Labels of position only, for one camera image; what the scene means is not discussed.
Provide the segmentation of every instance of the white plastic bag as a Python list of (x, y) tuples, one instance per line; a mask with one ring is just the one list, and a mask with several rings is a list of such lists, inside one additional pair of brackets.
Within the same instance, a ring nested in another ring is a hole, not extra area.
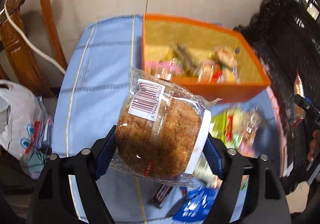
[(41, 135), (42, 111), (37, 97), (26, 87), (0, 80), (0, 145), (26, 161)]

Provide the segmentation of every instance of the white cable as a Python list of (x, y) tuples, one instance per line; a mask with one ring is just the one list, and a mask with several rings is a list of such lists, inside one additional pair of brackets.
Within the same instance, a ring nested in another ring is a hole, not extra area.
[(47, 54), (43, 53), (41, 50), (39, 50), (36, 46), (34, 46), (26, 37), (26, 35), (23, 33), (23, 31), (14, 23), (14, 21), (10, 18), (8, 11), (7, 11), (7, 1), (5, 1), (4, 3), (4, 12), (5, 15), (7, 16), (7, 19), (9, 21), (9, 23), (12, 25), (13, 28), (15, 28), (15, 30), (21, 35), (21, 37), (24, 39), (24, 41), (26, 42), (26, 44), (29, 45), (29, 47), (37, 54), (39, 54), (41, 57), (43, 57), (45, 60), (49, 61), (50, 63), (52, 63), (53, 65), (55, 65), (59, 71), (62, 72), (62, 74), (64, 75), (66, 73), (66, 71), (64, 70), (64, 68), (61, 67), (61, 65), (59, 63), (57, 63), (57, 61), (53, 58), (51, 58), (50, 56), (48, 56)]

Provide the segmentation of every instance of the blue tablecloth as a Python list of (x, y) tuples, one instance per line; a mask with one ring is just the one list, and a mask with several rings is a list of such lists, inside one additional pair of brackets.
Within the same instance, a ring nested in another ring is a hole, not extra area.
[[(84, 30), (68, 65), (58, 99), (52, 138), (54, 153), (75, 155), (83, 148), (91, 147), (97, 139), (104, 138), (117, 123), (120, 108), (129, 92), (128, 70), (131, 66), (141, 66), (142, 20), (141, 15), (114, 17), (92, 23)], [(212, 115), (228, 106), (230, 104), (213, 106)], [(240, 106), (245, 110), (258, 106), (265, 120), (255, 139), (254, 149), (257, 154), (267, 154), (279, 171), (279, 138), (267, 92), (261, 92)], [(78, 217), (86, 221), (76, 179), (74, 176), (70, 179)], [(160, 184), (145, 179), (139, 182), (147, 219), (170, 223), (170, 216), (182, 205), (180, 190), (174, 188), (163, 207), (157, 209), (148, 201)], [(108, 169), (97, 185), (116, 222), (143, 222), (134, 176)], [(245, 192), (241, 192), (232, 220), (239, 217), (244, 197)]]

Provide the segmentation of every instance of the cartoon eye on bag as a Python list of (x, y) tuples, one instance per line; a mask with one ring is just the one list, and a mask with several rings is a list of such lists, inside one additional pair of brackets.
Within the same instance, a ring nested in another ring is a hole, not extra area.
[(28, 124), (27, 126), (27, 133), (28, 133), (28, 136), (32, 137), (33, 134), (35, 133), (35, 126), (34, 124)]
[(22, 148), (27, 149), (30, 145), (30, 139), (23, 137), (20, 140), (20, 144), (21, 144)]

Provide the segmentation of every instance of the wooden chair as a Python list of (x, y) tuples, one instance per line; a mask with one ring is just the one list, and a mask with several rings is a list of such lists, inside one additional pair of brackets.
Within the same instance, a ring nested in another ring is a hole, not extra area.
[[(8, 0), (7, 10), (11, 19), (22, 29), (23, 21), (21, 19), (20, 6), (25, 0)], [(54, 23), (50, 0), (40, 0), (44, 23), (49, 35), (54, 52), (55, 60), (67, 69), (67, 62), (62, 52), (58, 32)], [(25, 43), (20, 34), (8, 22), (5, 13), (0, 15), (0, 35), (1, 40), (9, 59), (10, 65), (17, 76), (20, 84), (29, 88), (35, 95), (43, 97), (52, 97), (52, 92), (48, 80), (39, 70), (33, 50)], [(8, 79), (8, 76), (0, 66), (0, 78)]]

